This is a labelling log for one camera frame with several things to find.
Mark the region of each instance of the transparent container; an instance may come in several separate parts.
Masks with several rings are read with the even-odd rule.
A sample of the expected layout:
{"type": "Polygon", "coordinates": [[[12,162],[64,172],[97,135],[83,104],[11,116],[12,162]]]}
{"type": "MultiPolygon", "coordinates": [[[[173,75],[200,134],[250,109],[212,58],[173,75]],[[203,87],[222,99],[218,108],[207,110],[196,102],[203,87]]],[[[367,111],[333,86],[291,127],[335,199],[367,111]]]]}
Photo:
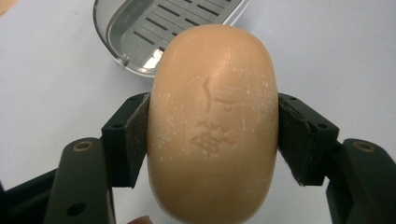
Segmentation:
{"type": "Polygon", "coordinates": [[[117,64],[155,77],[169,42],[193,26],[233,25],[248,0],[95,0],[96,32],[117,64]]]}

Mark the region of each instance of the white table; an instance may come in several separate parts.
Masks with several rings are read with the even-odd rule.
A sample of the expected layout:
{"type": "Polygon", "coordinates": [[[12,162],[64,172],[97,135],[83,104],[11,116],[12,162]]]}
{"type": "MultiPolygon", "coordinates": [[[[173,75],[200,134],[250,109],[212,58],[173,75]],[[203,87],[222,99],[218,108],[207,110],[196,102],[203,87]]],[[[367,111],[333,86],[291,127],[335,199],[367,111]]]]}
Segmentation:
{"type": "MultiPolygon", "coordinates": [[[[20,1],[0,19],[0,179],[15,187],[58,166],[64,146],[100,129],[152,83],[118,67],[92,22],[92,1],[20,1]]],[[[396,158],[396,2],[250,0],[236,24],[272,55],[278,90],[336,124],[339,140],[396,158]]],[[[278,155],[266,202],[248,223],[331,223],[323,187],[300,188],[278,155]]],[[[135,189],[114,189],[118,223],[156,204],[146,164],[135,189]]]]}

